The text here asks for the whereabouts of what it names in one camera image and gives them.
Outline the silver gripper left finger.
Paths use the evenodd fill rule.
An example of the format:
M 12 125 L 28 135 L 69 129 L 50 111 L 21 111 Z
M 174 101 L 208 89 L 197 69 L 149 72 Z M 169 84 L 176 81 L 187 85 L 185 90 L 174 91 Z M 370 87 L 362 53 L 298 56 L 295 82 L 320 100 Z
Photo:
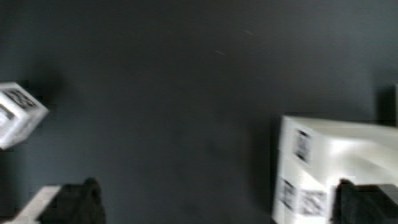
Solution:
M 96 179 L 87 178 L 82 184 L 44 186 L 11 224 L 107 224 Z

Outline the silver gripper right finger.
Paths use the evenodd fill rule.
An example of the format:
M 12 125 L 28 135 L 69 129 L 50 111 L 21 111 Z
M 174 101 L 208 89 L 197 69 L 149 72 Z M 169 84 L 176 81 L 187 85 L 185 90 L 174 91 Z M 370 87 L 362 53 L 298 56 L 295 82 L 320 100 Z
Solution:
M 398 224 L 398 186 L 355 185 L 339 181 L 332 204 L 332 224 Z

